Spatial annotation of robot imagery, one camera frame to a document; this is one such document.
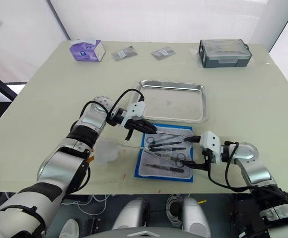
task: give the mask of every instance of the robotic arm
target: robotic arm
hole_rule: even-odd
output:
[[[68,136],[42,163],[37,182],[0,206],[0,238],[44,237],[64,196],[82,188],[81,183],[89,171],[91,149],[106,123],[112,126],[120,124],[128,129],[126,140],[130,139],[133,130],[157,133],[153,124],[142,119],[145,110],[143,98],[131,104],[127,110],[104,96],[98,96],[92,102],[90,109],[80,117]],[[192,168],[207,171],[211,163],[237,164],[255,196],[260,216],[269,227],[270,237],[276,237],[275,234],[280,233],[280,226],[275,226],[275,223],[288,221],[288,202],[276,196],[276,193],[283,192],[260,161],[258,150],[249,143],[237,146],[225,142],[221,145],[219,137],[211,131],[200,136],[200,146],[205,163],[192,165]],[[285,224],[282,227],[288,229],[288,222]]]
[[[209,169],[209,163],[228,162],[232,155],[231,163],[241,168],[243,179],[258,204],[260,217],[267,225],[268,237],[285,237],[285,234],[288,237],[288,200],[281,198],[284,193],[259,159],[257,148],[249,143],[237,146],[228,141],[221,145],[219,137],[211,131],[201,136],[200,146],[205,155],[204,170]]]
[[[22,189],[0,206],[0,238],[44,237],[64,196],[79,190],[89,170],[89,156],[106,123],[121,124],[129,130],[156,133],[156,127],[141,119],[145,103],[131,104],[128,110],[114,106],[108,97],[98,96],[74,125],[68,136],[39,168],[37,182]]]

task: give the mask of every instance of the small packet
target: small packet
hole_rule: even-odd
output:
[[[162,60],[166,57],[172,56],[173,54],[175,54],[175,52],[172,48],[165,47],[160,50],[154,51],[151,54],[155,57],[155,59]]]
[[[112,53],[115,60],[121,60],[126,57],[136,56],[138,53],[135,52],[133,46],[129,46],[123,50]]]

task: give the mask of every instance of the tray rim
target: tray rim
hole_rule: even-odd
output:
[[[165,118],[155,118],[152,116],[145,115],[144,112],[144,119],[148,120],[155,120],[155,121],[171,121],[171,122],[184,122],[184,123],[192,123],[192,124],[202,124],[209,119],[208,114],[208,103],[207,103],[207,95],[208,92],[206,88],[202,84],[195,84],[195,83],[183,83],[183,82],[167,82],[167,81],[156,81],[156,80],[141,80],[137,83],[136,89],[141,91],[143,88],[163,88],[169,90],[182,90],[182,91],[198,91],[202,95],[202,105],[203,105],[203,116],[200,120],[195,119],[165,119]],[[137,93],[133,93],[130,97],[129,104],[137,102],[139,95]]]

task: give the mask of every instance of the purple tissue box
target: purple tissue box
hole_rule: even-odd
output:
[[[71,44],[70,52],[77,61],[100,62],[105,54],[100,40],[77,40]]]

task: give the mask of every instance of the table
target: table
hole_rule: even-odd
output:
[[[138,55],[114,61],[112,52],[133,45]],[[193,125],[196,135],[213,131],[225,140],[249,142],[258,150],[278,185],[288,191],[288,82],[260,45],[247,67],[204,69],[196,56],[198,44],[103,42],[102,62],[77,62],[70,43],[61,42],[38,69],[0,119],[0,191],[16,192],[36,181],[42,161],[66,137],[83,105],[97,95],[116,100],[141,80],[198,83],[208,90],[209,120]],[[175,55],[157,61],[150,53],[170,46]],[[126,108],[129,96],[121,101]],[[130,142],[127,131],[107,125],[102,137]],[[91,162],[91,180],[79,194],[229,193],[212,184],[207,172],[194,171],[194,182],[134,178],[138,149],[122,148],[117,160],[104,166]],[[202,162],[199,146],[195,160]],[[212,176],[224,183],[224,168],[212,166]],[[233,186],[245,185],[238,166],[230,166]]]

